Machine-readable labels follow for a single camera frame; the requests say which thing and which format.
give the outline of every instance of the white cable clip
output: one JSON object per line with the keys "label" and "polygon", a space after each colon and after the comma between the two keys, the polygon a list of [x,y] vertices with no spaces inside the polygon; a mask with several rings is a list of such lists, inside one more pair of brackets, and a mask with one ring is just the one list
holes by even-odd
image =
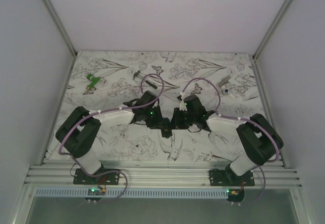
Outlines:
{"label": "white cable clip", "polygon": [[185,93],[180,92],[179,94],[180,94],[180,96],[181,96],[181,103],[179,103],[179,110],[180,110],[180,111],[187,111],[187,107],[186,107],[186,104],[185,104],[185,102],[184,102],[184,99],[185,99]]}

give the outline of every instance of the green object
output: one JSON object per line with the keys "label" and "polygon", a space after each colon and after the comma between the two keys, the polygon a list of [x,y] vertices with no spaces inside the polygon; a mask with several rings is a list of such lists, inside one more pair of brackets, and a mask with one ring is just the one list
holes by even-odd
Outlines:
{"label": "green object", "polygon": [[91,90],[101,80],[100,77],[97,78],[91,73],[87,75],[87,79],[91,81],[91,83],[86,87],[87,90]]}

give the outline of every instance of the glass panel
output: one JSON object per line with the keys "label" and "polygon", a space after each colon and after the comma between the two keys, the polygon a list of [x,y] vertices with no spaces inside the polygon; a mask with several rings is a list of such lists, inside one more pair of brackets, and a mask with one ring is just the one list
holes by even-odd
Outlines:
{"label": "glass panel", "polygon": [[[246,199],[259,190],[247,189]],[[36,197],[29,224],[71,223],[298,223],[288,190],[266,190],[251,204],[231,206],[226,200],[120,199],[113,203],[93,203],[81,198]]]}

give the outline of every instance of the white wall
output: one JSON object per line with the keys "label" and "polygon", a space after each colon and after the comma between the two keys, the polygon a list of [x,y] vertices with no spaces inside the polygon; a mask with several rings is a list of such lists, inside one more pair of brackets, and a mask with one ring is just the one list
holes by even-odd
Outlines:
{"label": "white wall", "polygon": [[294,0],[259,59],[276,125],[325,220],[325,0]]}
{"label": "white wall", "polygon": [[8,223],[72,56],[41,0],[0,0],[0,13],[0,223]]}
{"label": "white wall", "polygon": [[284,0],[51,0],[77,50],[254,54]]}

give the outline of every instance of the black cable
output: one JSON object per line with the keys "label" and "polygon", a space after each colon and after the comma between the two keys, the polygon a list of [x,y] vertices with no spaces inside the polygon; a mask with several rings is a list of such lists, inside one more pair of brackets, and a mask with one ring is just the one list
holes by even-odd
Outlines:
{"label": "black cable", "polygon": [[190,133],[199,133],[199,132],[201,132],[201,129],[200,130],[198,130],[198,131],[196,131],[196,132],[192,132],[190,129],[187,129]]}
{"label": "black cable", "polygon": [[76,176],[75,176],[75,175],[72,175],[71,170],[72,170],[72,168],[73,168],[76,164],[77,164],[77,163],[74,163],[74,164],[71,166],[71,168],[70,168],[70,175],[73,176],[73,177],[76,177]]}

